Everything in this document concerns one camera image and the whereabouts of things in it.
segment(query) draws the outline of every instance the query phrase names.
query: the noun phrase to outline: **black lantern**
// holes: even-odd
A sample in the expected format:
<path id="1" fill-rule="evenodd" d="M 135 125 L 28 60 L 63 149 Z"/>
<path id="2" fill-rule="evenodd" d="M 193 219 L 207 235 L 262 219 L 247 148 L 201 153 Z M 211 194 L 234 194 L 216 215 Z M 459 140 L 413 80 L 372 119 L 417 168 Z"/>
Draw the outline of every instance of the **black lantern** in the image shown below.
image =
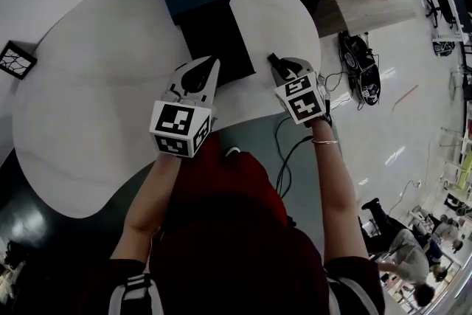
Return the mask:
<path id="1" fill-rule="evenodd" d="M 38 60 L 9 41 L 0 54 L 0 69 L 22 80 Z"/>

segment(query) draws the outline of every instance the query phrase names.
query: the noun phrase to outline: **red pants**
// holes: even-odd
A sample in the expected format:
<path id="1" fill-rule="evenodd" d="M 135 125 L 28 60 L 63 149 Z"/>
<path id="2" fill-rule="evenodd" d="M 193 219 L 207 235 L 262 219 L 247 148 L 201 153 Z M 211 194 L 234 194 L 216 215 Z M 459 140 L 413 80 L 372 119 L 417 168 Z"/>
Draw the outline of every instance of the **red pants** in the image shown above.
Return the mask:
<path id="1" fill-rule="evenodd" d="M 221 193 L 247 195 L 268 207 L 287 226 L 287 212 L 266 169 L 250 153 L 222 156 L 220 137 L 211 133 L 196 156 L 182 162 L 173 201 L 198 200 Z"/>

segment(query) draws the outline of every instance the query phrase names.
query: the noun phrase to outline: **black hair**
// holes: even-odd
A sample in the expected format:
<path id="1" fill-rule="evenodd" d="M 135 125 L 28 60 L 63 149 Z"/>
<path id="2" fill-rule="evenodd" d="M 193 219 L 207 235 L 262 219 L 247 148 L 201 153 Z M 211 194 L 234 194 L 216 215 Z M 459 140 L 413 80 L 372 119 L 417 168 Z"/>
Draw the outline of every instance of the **black hair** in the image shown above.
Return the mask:
<path id="1" fill-rule="evenodd" d="M 454 247 L 454 253 L 456 253 L 457 251 L 460 251 L 463 245 L 464 245 L 464 242 L 462 240 L 459 240 L 459 245 L 457 247 Z"/>
<path id="2" fill-rule="evenodd" d="M 435 274 L 434 278 L 436 278 L 437 283 L 440 283 L 441 281 L 443 281 L 446 278 L 447 275 L 448 275 L 448 270 L 444 269 L 441 273 Z"/>
<path id="3" fill-rule="evenodd" d="M 414 298 L 420 307 L 425 307 L 434 298 L 434 288 L 425 283 L 414 288 Z"/>

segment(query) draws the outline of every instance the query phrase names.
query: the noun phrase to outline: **bracelet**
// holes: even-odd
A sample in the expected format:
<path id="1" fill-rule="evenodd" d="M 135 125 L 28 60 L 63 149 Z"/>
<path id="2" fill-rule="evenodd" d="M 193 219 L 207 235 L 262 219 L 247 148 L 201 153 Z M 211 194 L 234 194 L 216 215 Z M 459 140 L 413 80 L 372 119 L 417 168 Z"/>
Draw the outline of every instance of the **bracelet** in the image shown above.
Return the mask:
<path id="1" fill-rule="evenodd" d="M 314 145 L 335 145 L 336 143 L 339 143 L 339 141 L 337 139 L 334 141 L 316 141 L 315 139 L 312 139 L 311 143 Z"/>

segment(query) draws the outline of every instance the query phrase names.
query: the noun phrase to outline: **person in gray shirt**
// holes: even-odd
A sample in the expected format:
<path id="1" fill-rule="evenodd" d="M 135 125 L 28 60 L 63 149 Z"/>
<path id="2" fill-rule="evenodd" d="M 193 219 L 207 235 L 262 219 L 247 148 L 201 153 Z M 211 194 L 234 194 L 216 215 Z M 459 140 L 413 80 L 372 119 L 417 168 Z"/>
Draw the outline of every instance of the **person in gray shirt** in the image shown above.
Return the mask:
<path id="1" fill-rule="evenodd" d="M 393 263 L 378 263 L 378 268 L 394 273 L 413 285 L 417 304 L 421 307 L 428 305 L 434 298 L 434 288 L 426 284 L 428 258 L 412 232 L 385 214 L 378 198 L 367 202 L 362 210 L 370 210 L 381 232 L 380 235 L 369 237 L 362 229 L 367 251 L 370 254 L 388 252 L 393 259 Z"/>

